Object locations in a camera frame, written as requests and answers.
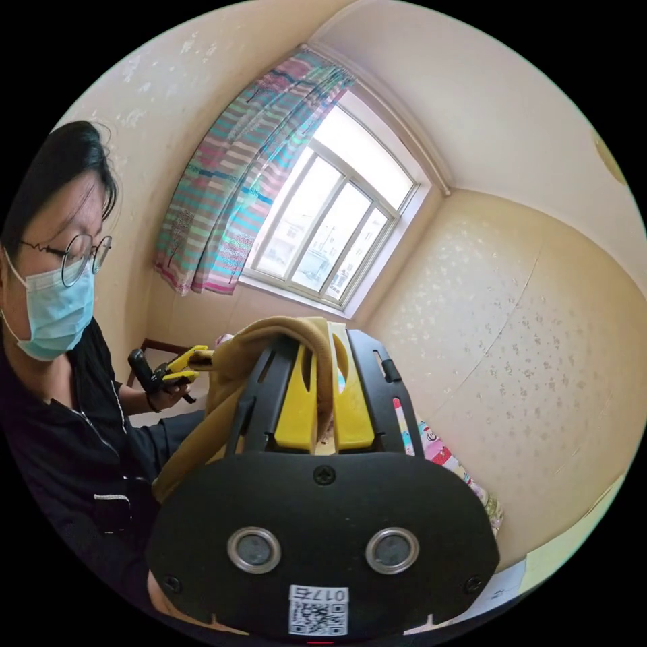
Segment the black hair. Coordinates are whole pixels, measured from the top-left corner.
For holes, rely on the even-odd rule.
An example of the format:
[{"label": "black hair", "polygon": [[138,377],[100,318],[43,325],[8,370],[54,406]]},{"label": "black hair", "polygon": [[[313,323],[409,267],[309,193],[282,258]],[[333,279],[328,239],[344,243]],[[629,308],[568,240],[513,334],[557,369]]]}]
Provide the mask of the black hair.
[{"label": "black hair", "polygon": [[102,214],[102,220],[106,220],[117,201],[117,183],[99,131],[89,121],[72,121],[47,135],[20,184],[0,234],[11,260],[16,258],[35,215],[58,190],[88,171],[98,175],[106,190]]}]

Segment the surgical mask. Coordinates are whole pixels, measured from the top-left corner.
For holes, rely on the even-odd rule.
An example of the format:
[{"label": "surgical mask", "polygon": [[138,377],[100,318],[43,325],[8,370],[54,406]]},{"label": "surgical mask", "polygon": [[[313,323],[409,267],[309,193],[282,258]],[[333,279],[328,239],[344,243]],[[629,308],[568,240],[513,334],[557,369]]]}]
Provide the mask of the surgical mask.
[{"label": "surgical mask", "polygon": [[18,348],[33,359],[49,362],[72,350],[90,325],[94,312],[94,274],[92,264],[86,264],[79,280],[72,286],[63,283],[61,270],[43,272],[23,279],[14,268],[8,254],[9,267],[24,285],[27,295],[27,315],[31,339],[16,338]]}]

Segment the curtain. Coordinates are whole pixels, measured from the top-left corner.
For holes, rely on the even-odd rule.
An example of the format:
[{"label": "curtain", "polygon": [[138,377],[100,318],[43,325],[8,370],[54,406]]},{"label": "curtain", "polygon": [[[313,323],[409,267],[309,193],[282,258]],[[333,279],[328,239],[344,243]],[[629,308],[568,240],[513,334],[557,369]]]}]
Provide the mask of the curtain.
[{"label": "curtain", "polygon": [[232,294],[299,155],[354,82],[305,45],[219,116],[166,211],[155,269],[180,295]]}]

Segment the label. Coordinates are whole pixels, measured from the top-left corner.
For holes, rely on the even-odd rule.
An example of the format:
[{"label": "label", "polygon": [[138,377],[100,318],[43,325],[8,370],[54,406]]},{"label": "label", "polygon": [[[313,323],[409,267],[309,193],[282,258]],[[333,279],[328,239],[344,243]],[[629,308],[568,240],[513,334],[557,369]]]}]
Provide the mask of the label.
[{"label": "label", "polygon": [[293,584],[288,630],[295,636],[348,634],[348,589]]}]

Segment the yellow cloth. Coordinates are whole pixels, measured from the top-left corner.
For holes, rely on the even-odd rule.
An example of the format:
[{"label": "yellow cloth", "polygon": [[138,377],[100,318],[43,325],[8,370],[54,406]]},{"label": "yellow cloth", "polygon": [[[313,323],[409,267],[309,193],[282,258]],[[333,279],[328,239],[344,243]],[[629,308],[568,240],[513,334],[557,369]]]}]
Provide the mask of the yellow cloth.
[{"label": "yellow cloth", "polygon": [[210,366],[191,366],[210,372],[205,418],[154,481],[153,496],[157,501],[162,503],[192,470],[221,457],[247,380],[263,351],[280,334],[296,339],[317,358],[317,436],[324,434],[332,416],[333,392],[327,321],[322,317],[269,317],[257,321],[209,351]]}]

